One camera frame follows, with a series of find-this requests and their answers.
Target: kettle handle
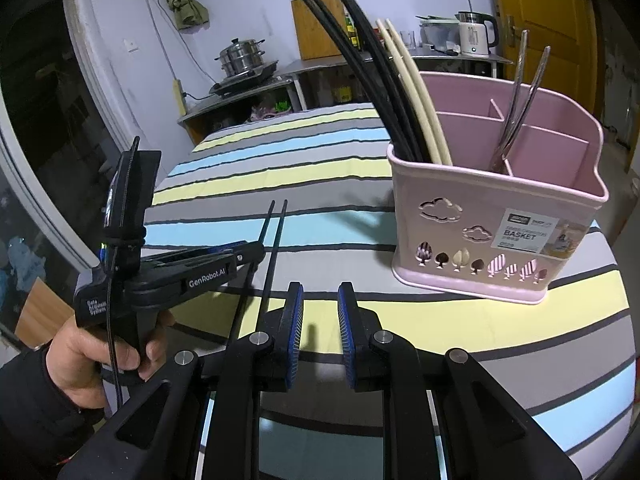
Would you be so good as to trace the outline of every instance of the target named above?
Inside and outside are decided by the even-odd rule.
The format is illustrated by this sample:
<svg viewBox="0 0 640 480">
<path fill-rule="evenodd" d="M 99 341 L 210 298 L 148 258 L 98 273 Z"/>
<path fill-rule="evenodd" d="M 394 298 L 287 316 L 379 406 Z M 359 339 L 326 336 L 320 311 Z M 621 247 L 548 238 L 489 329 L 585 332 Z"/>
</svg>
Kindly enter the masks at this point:
<svg viewBox="0 0 640 480">
<path fill-rule="evenodd" d="M 489 43 L 489 31 L 487 31 L 486 33 L 486 41 L 488 43 L 488 46 L 489 47 L 498 46 L 498 44 L 500 43 L 500 32 L 498 31 L 498 22 L 490 14 L 483 14 L 482 19 L 486 22 L 491 22 L 491 24 L 494 26 L 494 40 L 491 43 Z"/>
</svg>

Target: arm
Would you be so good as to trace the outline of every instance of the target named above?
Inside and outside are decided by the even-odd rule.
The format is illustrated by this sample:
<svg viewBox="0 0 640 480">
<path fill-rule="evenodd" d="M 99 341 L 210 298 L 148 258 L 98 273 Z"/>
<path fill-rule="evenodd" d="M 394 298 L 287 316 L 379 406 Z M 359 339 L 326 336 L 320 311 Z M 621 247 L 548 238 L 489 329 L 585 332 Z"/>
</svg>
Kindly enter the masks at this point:
<svg viewBox="0 0 640 480">
<path fill-rule="evenodd" d="M 142 363 L 134 348 L 117 340 L 118 366 L 138 369 L 144 380 L 151 377 L 164 364 L 164 327 L 173 322 L 170 312 L 159 316 Z M 55 469 L 85 443 L 103 417 L 106 398 L 97 364 L 108 362 L 104 332 L 80 329 L 73 317 L 50 343 L 12 359 L 0 368 L 2 440 L 10 438 L 41 470 Z"/>
</svg>

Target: wall switch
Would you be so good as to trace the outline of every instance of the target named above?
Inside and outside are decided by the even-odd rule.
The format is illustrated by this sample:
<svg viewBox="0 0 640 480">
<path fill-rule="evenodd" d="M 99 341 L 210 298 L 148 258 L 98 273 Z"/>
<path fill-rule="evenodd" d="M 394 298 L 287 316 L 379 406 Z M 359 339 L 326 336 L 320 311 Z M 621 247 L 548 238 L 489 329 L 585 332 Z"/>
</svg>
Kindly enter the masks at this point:
<svg viewBox="0 0 640 480">
<path fill-rule="evenodd" d="M 139 47 L 131 40 L 124 40 L 124 48 L 127 49 L 127 52 L 135 52 L 139 49 Z"/>
</svg>

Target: black sleeve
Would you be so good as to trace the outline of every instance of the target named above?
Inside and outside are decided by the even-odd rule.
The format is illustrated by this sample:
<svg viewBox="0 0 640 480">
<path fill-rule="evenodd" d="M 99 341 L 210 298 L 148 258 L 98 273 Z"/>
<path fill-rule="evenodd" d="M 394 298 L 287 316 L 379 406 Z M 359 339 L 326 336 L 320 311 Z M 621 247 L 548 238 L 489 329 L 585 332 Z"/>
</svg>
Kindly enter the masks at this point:
<svg viewBox="0 0 640 480">
<path fill-rule="evenodd" d="M 73 455 L 94 433 L 102 410 L 81 410 L 53 383 L 45 357 L 49 345 L 24 352 L 0 368 L 0 422 L 39 470 Z"/>
</svg>

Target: basket base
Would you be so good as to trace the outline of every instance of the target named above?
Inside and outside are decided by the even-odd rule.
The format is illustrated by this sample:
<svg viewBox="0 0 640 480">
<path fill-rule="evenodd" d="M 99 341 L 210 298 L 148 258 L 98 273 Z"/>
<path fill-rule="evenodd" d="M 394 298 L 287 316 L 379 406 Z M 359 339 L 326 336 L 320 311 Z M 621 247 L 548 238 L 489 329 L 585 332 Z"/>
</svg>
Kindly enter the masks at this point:
<svg viewBox="0 0 640 480">
<path fill-rule="evenodd" d="M 524 290 L 510 286 L 488 285 L 486 283 L 470 282 L 449 276 L 435 276 L 408 270 L 398 265 L 398 254 L 394 255 L 391 271 L 396 280 L 409 286 L 430 288 L 441 292 L 457 292 L 469 294 L 488 300 L 509 301 L 511 303 L 538 304 L 545 299 L 547 288 L 543 290 Z"/>
</svg>

